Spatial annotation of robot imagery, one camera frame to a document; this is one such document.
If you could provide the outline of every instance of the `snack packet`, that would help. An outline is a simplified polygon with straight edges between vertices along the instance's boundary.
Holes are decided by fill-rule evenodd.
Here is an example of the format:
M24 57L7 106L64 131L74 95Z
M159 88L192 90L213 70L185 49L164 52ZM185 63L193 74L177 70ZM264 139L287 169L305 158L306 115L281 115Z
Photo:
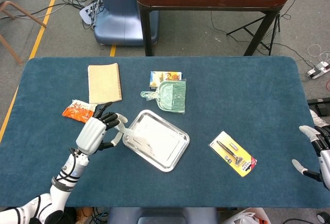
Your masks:
M75 119L80 122L86 123L87 120L93 116L97 104L88 104L80 100L72 100L62 116Z

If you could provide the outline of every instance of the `stainless steel tray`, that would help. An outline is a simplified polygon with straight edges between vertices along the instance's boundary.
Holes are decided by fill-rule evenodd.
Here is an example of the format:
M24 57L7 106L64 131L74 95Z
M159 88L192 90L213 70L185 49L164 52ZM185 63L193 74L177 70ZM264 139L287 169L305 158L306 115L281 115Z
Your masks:
M187 133L147 109L140 112L129 129L145 137L124 135L124 144L164 172L174 169L189 144Z

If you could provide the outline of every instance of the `gray carpet floor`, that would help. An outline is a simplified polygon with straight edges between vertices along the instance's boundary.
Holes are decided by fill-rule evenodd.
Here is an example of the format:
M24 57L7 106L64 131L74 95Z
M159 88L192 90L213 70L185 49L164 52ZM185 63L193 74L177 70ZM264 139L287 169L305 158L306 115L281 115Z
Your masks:
M49 0L11 0L30 12L45 8ZM284 13L293 0L284 7ZM164 11L161 13L160 37L154 52L159 56L180 55L242 55L247 42L237 42L227 37L224 32L213 28L210 12L198 11ZM307 53L307 48L314 43L319 44L323 51L330 51L330 2L329 0L296 0L288 14L290 20L281 19L281 32L276 35L275 42L285 44L296 50L306 60L318 63L318 59ZM254 12L213 12L212 19L217 29L233 30L258 17ZM23 61L27 61L36 40L40 26L31 20L1 19L0 33L14 48ZM250 41L251 37L244 31L233 36L242 41ZM38 48L37 57L41 56L109 56L110 46L96 42L91 30L82 27L78 10L64 6L51 14L47 29ZM294 58L301 74L309 70L309 66L292 50L282 45L274 45L273 55L285 55ZM118 46L116 56L144 56L142 47ZM0 45L0 124L2 124L14 92L18 86L24 65L19 66L9 52ZM325 84L330 73L316 80L306 80L302 75L303 86L307 99L330 97ZM266 209L273 224L280 224L287 218L302 218L318 223L315 209Z

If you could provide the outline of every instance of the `black table leg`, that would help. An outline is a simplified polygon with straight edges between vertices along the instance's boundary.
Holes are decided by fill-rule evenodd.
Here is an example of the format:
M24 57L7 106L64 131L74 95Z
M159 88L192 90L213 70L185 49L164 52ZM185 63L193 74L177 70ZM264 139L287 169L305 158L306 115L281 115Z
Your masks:
M140 8L140 16L141 16L144 52L146 56L152 56L153 48L151 43L150 11L142 7Z
M253 53L256 51L259 43L262 41L264 35L266 34L267 30L273 23L274 19L276 18L279 11L265 11L265 18L261 22L256 34L254 35L252 41L249 44L249 47L247 47L244 56L250 56L253 55Z

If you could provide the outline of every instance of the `blue table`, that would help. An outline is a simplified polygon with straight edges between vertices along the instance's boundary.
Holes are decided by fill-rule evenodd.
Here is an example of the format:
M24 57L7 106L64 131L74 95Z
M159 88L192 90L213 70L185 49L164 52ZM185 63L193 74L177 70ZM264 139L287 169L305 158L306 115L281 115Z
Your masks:
M322 184L299 174L296 158L318 169L298 129L312 125L295 62L288 57L35 58L25 67L0 145L0 205L25 204L49 191L83 123L61 114L72 99L88 101L88 65L117 62L123 100L109 110L129 123L150 109L187 132L190 145L164 173L122 142L90 156L67 206L330 206ZM181 71L186 113L161 111L140 92L150 71ZM208 144L225 130L258 160L241 178ZM110 140L115 131L108 132Z

